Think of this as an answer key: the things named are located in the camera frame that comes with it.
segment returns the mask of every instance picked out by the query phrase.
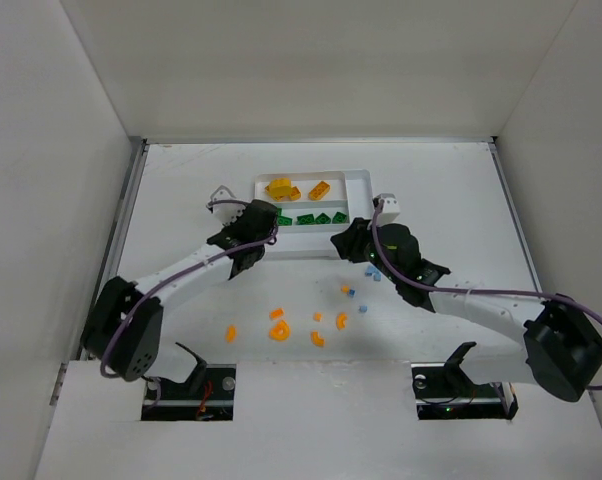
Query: white table surface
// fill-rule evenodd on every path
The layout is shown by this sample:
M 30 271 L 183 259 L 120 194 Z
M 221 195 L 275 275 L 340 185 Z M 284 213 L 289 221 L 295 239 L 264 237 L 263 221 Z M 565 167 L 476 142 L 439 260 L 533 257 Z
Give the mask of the white table surface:
M 375 192 L 397 195 L 397 221 L 426 258 L 486 285 L 532 288 L 483 143 L 153 146 L 119 273 L 131 280 L 160 269 L 218 231 L 203 205 L 219 184 L 247 199 L 261 173 L 351 168 L 367 168 Z M 587 395 L 567 404 L 517 385 L 513 422 L 418 421 L 408 361 L 443 360 L 466 340 L 506 340 L 411 308 L 364 270 L 264 260 L 164 320 L 168 338 L 208 361 L 238 362 L 232 422 L 138 422 L 141 383 L 73 364 L 37 479 L 602 479 L 602 432 Z M 339 291 L 344 283 L 354 299 Z M 355 313 L 363 303 L 368 313 Z M 279 306 L 292 329 L 284 343 L 267 336 Z M 341 332 L 339 311 L 351 314 Z M 238 336 L 227 344 L 230 323 Z M 311 344 L 313 329 L 323 349 Z

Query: orange block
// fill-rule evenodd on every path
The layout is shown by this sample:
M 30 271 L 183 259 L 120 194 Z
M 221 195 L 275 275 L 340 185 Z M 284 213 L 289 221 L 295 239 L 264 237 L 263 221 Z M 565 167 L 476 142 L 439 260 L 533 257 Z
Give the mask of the orange block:
M 314 343 L 317 347 L 323 347 L 325 345 L 325 339 L 319 336 L 319 332 L 312 332 L 310 334 L 310 340 L 312 340 L 312 343 Z
M 277 342 L 285 342 L 290 336 L 290 326 L 285 320 L 279 320 L 277 324 L 270 329 L 270 338 Z
M 282 308 L 277 308 L 276 310 L 272 310 L 270 312 L 270 320 L 282 317 L 283 315 L 285 315 L 285 311 Z
M 228 331 L 225 334 L 225 341 L 228 343 L 234 342 L 234 339 L 237 336 L 237 328 L 234 325 L 230 325 L 228 327 Z
M 323 197 L 325 197 L 328 192 L 330 191 L 330 184 L 326 183 L 324 181 L 321 181 L 317 184 L 316 187 L 314 187 L 312 190 L 310 190 L 310 193 L 308 193 L 308 197 L 310 197 L 310 200 L 321 200 Z
M 339 315 L 337 315 L 337 329 L 343 330 L 345 328 L 345 322 L 347 321 L 348 316 L 344 312 L 341 312 Z
M 290 192 L 290 200 L 293 202 L 301 198 L 301 191 L 297 187 L 292 187 L 292 192 Z

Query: green block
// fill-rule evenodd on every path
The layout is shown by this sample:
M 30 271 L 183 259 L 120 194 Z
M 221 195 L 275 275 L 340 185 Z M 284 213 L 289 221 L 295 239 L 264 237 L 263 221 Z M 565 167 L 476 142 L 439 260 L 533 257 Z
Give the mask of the green block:
M 314 215 L 308 213 L 307 215 L 300 215 L 297 217 L 297 224 L 299 225 L 314 225 Z
M 280 227 L 289 227 L 292 225 L 292 219 L 290 217 L 284 217 L 283 215 L 279 215 L 277 217 L 277 225 Z
M 345 213 L 337 212 L 332 217 L 332 223 L 348 223 L 348 216 Z
M 328 217 L 325 213 L 322 213 L 315 221 L 319 225 L 325 225 L 326 223 L 330 223 L 330 217 Z

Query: yellow block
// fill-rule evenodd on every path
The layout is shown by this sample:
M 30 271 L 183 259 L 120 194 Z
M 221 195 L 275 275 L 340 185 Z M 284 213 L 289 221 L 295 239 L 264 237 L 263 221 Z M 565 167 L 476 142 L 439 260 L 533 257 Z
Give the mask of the yellow block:
M 281 196 L 281 197 L 275 197 L 274 195 L 272 195 L 270 193 L 270 187 L 269 186 L 265 187 L 265 193 L 267 193 L 268 195 L 270 195 L 270 198 L 272 198 L 272 200 L 274 200 L 275 202 L 280 202 L 281 200 L 283 200 L 283 198 L 285 196 L 284 195 L 284 196 Z
M 289 178 L 275 178 L 268 185 L 269 194 L 273 197 L 287 197 L 292 193 L 292 182 Z
M 321 200 L 323 197 L 325 197 L 328 192 L 330 191 L 330 184 L 326 183 L 324 181 L 321 181 L 317 184 L 316 187 L 314 187 L 312 190 L 310 190 L 310 193 L 308 193 L 308 197 L 310 197 L 310 200 Z

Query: orange toy piece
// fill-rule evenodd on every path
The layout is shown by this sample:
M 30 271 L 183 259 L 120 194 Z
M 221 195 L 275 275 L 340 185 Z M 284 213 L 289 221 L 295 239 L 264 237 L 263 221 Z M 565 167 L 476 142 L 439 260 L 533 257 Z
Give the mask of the orange toy piece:
M 274 200 L 275 202 L 280 202 L 285 197 L 285 195 L 281 195 L 280 197 L 275 197 L 274 195 L 272 195 L 270 193 L 270 187 L 269 186 L 265 187 L 265 193 L 267 193 L 268 195 L 270 195 L 270 198 L 272 198 L 272 200 Z
M 314 187 L 312 190 L 310 190 L 310 193 L 308 193 L 308 197 L 310 197 L 310 200 L 321 200 L 323 197 L 325 197 L 328 192 L 330 191 L 330 184 L 326 183 L 324 181 L 321 181 L 317 184 L 316 187 Z
M 297 187 L 292 187 L 292 191 L 290 192 L 290 200 L 293 202 L 301 198 L 301 191 Z
M 319 336 L 319 332 L 312 332 L 310 334 L 310 339 L 317 347 L 323 347 L 325 345 L 325 340 Z
M 232 343 L 234 342 L 234 339 L 237 336 L 237 327 L 235 327 L 234 325 L 230 325 L 228 327 L 228 331 L 225 334 L 225 341 L 228 343 Z
M 277 324 L 270 329 L 270 338 L 277 342 L 285 342 L 290 336 L 290 326 L 285 320 L 279 320 Z
M 275 178 L 268 185 L 268 193 L 273 197 L 287 197 L 292 193 L 292 182 L 289 178 Z
M 277 308 L 276 310 L 272 310 L 270 312 L 270 320 L 282 317 L 283 315 L 285 315 L 285 311 L 282 308 Z
M 348 321 L 348 316 L 341 312 L 339 315 L 337 315 L 337 328 L 339 330 L 343 330 L 345 328 L 345 322 Z

